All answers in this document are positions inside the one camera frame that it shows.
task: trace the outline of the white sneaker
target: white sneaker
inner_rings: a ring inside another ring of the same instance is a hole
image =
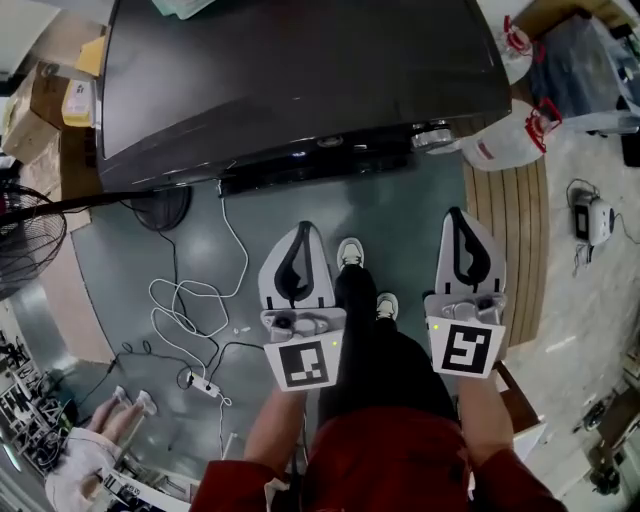
[[[346,265],[358,265],[364,268],[364,250],[357,238],[345,238],[338,247],[338,268],[340,271]]]
[[[129,395],[127,395],[127,392],[122,386],[116,386],[116,390],[113,392],[113,396],[116,397],[118,399],[118,402],[120,402],[122,405],[131,407],[132,403],[129,399]]]
[[[376,308],[377,318],[398,318],[398,298],[389,292],[378,295],[378,307]]]
[[[146,391],[140,391],[136,404],[142,405],[145,414],[148,414],[149,416],[155,416],[158,414],[158,406],[153,401],[153,398],[151,398],[151,395]]]

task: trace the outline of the power strip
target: power strip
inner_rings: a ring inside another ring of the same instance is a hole
[[[191,375],[189,376],[189,382],[191,383],[191,387],[194,387],[213,398],[220,394],[220,388],[218,386],[213,383],[209,384],[209,381],[193,372],[191,372]]]

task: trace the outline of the person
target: person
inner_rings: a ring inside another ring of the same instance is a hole
[[[426,352],[397,331],[396,297],[376,296],[357,239],[340,244],[338,266],[336,299],[347,312],[338,382],[320,392],[318,432],[295,508],[564,511],[514,453],[493,378],[459,379],[458,417]],[[191,512],[277,512],[275,490],[283,487],[305,402],[304,392],[275,389],[244,460],[210,462]]]
[[[112,416],[116,407],[121,410]],[[120,458],[118,443],[142,415],[153,416],[158,407],[146,391],[135,403],[117,386],[113,395],[93,413],[87,428],[73,428],[56,467],[47,475],[45,491],[56,512],[86,512],[99,490],[102,475]]]

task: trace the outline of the black pants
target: black pants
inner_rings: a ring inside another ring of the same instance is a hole
[[[374,406],[411,407],[458,421],[442,379],[426,352],[399,333],[394,320],[376,320],[376,285],[369,272],[347,265],[336,281],[338,307],[347,312],[340,373],[320,393],[324,422]]]

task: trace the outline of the red shirt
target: red shirt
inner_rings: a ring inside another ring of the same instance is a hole
[[[565,512],[511,450],[474,470],[483,510]],[[277,475],[250,462],[211,462],[190,512],[264,512]],[[316,436],[302,488],[305,512],[471,510],[469,459],[452,421],[401,407],[362,409]]]

